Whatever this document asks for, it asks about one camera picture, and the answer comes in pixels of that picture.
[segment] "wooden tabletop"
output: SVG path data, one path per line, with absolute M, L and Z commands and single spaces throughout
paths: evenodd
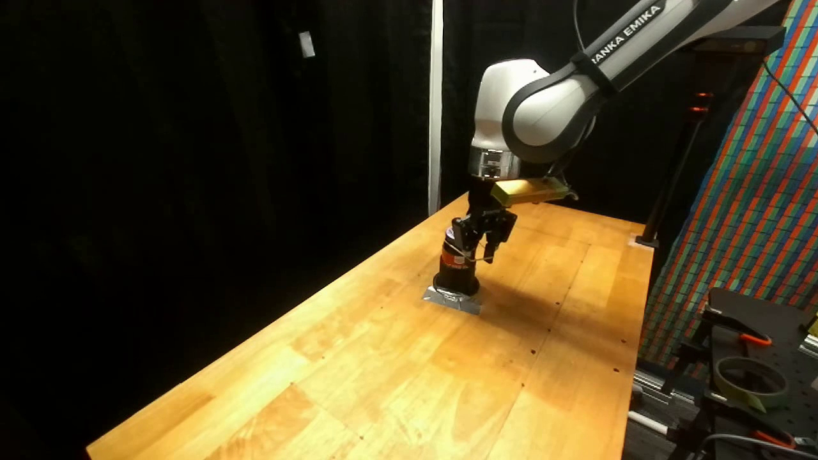
M 620 458 L 641 224 L 517 205 L 480 311 L 424 300 L 464 199 L 94 438 L 91 458 Z

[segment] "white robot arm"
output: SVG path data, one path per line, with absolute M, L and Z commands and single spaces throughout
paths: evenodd
M 555 162 L 614 96 L 679 46 L 729 31 L 776 0 L 640 0 L 569 63 L 546 73 L 532 58 L 482 72 L 470 175 L 513 179 L 519 162 Z
M 495 182 L 519 179 L 525 162 L 555 166 L 591 130 L 604 100 L 679 46 L 729 31 L 776 0 L 640 0 L 569 63 L 546 73 L 532 58 L 482 72 L 470 143 L 470 208 L 444 233 L 433 288 L 475 293 L 475 248 L 482 259 L 510 235 L 513 213 L 495 199 Z

